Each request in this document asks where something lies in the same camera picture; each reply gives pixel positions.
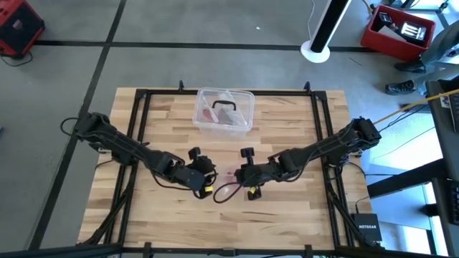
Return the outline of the small black device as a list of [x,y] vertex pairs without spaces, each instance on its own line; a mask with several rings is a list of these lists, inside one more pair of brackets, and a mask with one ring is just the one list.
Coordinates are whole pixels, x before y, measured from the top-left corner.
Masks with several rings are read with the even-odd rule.
[[377,27],[390,26],[392,24],[392,18],[386,12],[378,12],[374,24]]

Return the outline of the red bandage roll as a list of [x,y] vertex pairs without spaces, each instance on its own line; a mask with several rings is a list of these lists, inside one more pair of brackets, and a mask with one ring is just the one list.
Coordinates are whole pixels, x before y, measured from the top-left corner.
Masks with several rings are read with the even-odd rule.
[[217,123],[218,122],[218,119],[213,113],[213,111],[208,108],[204,108],[202,110],[202,116],[203,116],[203,120],[206,123]]

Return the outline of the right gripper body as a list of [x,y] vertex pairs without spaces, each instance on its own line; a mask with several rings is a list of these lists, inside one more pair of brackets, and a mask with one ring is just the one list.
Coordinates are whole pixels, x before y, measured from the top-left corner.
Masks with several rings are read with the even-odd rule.
[[242,187],[261,186],[262,169],[260,166],[247,166],[235,171],[236,181]]

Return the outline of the black Netgear network switch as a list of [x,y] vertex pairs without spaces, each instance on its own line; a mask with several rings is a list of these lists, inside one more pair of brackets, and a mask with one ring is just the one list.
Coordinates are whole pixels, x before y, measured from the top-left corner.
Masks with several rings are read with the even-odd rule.
[[376,214],[352,214],[352,219],[364,237],[373,242],[381,242],[382,235]]

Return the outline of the person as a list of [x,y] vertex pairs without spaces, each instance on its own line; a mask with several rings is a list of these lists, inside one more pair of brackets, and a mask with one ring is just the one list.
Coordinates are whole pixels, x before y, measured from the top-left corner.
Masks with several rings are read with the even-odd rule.
[[[427,68],[430,65],[440,61],[446,54],[459,44],[459,21],[455,21],[446,29],[443,29],[432,41],[431,45],[419,57],[413,60],[420,59]],[[441,86],[444,91],[456,90],[459,88],[459,64],[446,67],[443,70],[422,74],[421,77],[411,79],[421,95],[427,94],[427,83],[437,83],[435,86]]]

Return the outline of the red plastic crate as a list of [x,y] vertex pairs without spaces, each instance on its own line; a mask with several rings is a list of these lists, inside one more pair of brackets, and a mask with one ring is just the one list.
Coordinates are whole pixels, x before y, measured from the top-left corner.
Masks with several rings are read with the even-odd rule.
[[[397,38],[395,36],[389,36],[390,28],[382,24],[383,21],[380,18],[380,14],[386,14],[391,19],[390,24],[394,24],[399,29],[402,28],[405,22],[426,28],[424,40],[419,44],[414,44],[407,39],[401,39],[400,36]],[[381,5],[374,10],[374,14],[364,30],[361,38],[361,46],[402,61],[410,61],[418,57],[431,45],[435,27],[435,22],[432,20]]]

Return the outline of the person's black shoe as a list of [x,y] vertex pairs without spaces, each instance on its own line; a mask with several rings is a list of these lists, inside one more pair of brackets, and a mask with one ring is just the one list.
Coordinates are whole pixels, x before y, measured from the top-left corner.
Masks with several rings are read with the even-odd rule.
[[412,80],[385,85],[385,92],[388,95],[408,95],[415,91],[416,87]]
[[420,59],[413,60],[411,62],[399,62],[394,65],[396,70],[401,72],[412,72],[417,74],[425,74],[426,66],[421,62]]

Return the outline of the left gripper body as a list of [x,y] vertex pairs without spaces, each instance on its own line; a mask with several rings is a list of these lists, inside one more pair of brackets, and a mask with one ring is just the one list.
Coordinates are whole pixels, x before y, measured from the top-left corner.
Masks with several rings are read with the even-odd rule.
[[177,171],[177,182],[191,190],[199,190],[205,184],[205,175],[190,168],[180,168]]

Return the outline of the black desk crossbar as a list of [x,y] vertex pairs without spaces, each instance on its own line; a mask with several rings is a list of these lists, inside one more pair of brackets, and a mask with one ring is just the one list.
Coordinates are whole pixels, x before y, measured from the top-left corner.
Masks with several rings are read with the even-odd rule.
[[378,198],[403,191],[431,182],[434,178],[449,179],[447,166],[442,158],[368,185],[369,198]]

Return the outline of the silver toaster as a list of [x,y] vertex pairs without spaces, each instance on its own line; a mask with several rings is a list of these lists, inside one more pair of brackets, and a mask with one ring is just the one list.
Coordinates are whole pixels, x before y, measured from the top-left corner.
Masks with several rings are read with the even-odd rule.
[[422,45],[425,41],[426,32],[426,27],[410,22],[405,22],[399,29],[398,34],[409,43]]

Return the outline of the black pole with white base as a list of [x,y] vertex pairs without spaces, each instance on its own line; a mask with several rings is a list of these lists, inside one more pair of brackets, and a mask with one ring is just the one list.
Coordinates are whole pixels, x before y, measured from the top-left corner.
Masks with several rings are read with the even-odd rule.
[[311,39],[302,43],[300,52],[312,63],[323,63],[330,57],[328,47],[352,0],[327,0],[318,26]]

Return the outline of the clear plastic bag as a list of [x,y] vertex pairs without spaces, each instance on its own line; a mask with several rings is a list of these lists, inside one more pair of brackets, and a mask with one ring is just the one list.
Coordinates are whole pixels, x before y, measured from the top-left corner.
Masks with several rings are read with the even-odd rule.
[[232,181],[225,180],[223,173],[227,170],[239,169],[240,165],[217,167],[217,179],[213,185],[212,199],[216,204],[223,204],[236,196],[243,187],[239,185],[236,178]]

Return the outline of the grey bandage roll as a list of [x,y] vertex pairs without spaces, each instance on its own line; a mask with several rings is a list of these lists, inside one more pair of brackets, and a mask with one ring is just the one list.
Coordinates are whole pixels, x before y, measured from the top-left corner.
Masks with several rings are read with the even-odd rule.
[[220,125],[236,125],[237,112],[227,108],[220,108],[217,112],[218,123]]

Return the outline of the black keyboard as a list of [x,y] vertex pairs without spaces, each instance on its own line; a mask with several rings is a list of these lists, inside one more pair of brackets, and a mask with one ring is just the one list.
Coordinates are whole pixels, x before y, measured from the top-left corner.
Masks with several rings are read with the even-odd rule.
[[447,208],[450,223],[459,226],[459,182],[447,181]]

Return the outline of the red and black case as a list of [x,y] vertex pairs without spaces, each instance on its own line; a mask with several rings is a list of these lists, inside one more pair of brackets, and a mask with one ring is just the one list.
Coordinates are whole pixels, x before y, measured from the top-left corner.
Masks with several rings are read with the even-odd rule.
[[0,56],[22,59],[45,30],[26,0],[0,0]]

